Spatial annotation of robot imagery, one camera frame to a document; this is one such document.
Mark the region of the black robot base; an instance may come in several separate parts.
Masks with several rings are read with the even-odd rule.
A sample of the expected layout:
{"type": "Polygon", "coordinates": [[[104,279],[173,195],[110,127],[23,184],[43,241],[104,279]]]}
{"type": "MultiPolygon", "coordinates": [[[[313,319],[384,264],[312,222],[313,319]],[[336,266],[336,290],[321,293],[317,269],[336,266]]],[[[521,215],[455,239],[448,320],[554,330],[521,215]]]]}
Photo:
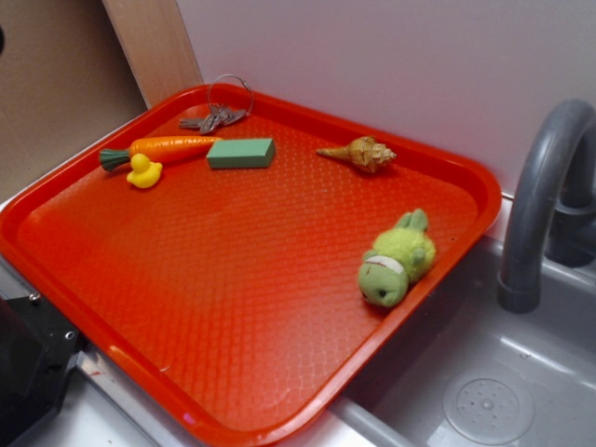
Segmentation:
{"type": "Polygon", "coordinates": [[[16,446],[60,412],[81,334],[48,299],[1,301],[1,444],[16,446]]]}

